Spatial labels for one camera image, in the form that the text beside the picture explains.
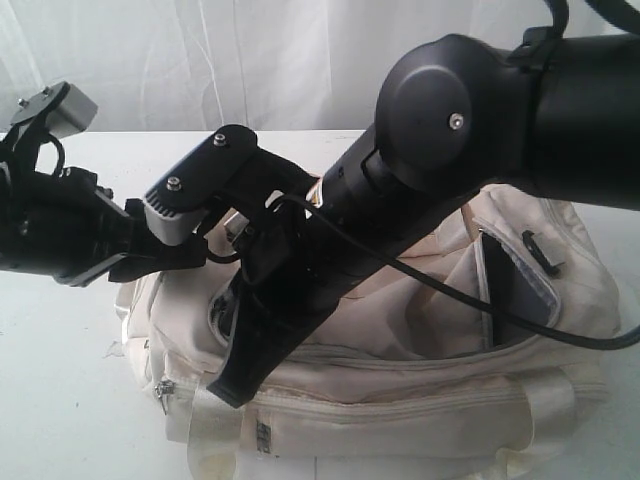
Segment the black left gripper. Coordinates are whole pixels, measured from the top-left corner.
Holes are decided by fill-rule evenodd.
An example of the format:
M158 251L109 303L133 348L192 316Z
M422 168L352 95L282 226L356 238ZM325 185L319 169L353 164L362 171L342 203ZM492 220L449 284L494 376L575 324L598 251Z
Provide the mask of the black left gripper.
M44 275L85 287L108 272L128 283L158 270L206 263L207 244L194 233L202 209L162 216L141 199L125 211L97 184L97 175L72 167L60 176L19 176L1 169L1 269Z

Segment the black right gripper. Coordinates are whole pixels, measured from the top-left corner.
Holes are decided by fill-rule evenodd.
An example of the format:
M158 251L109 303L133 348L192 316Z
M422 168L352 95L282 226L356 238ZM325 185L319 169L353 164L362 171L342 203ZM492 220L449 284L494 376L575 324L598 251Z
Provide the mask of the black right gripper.
M247 219L235 243L241 270L210 311L226 347L207 391L229 406L251 401L339 300L383 267L378 253L400 253L400 216L386 204L277 199Z

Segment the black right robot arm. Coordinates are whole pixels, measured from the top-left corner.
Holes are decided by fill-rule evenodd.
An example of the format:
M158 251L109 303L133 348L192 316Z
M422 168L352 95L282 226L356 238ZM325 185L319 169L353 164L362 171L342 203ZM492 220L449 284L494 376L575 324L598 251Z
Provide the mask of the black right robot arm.
M545 39L500 51L461 35L402 57L372 125L326 172L313 205L290 193L243 253L209 391L248 403L341 297L482 187L639 206L639 39Z

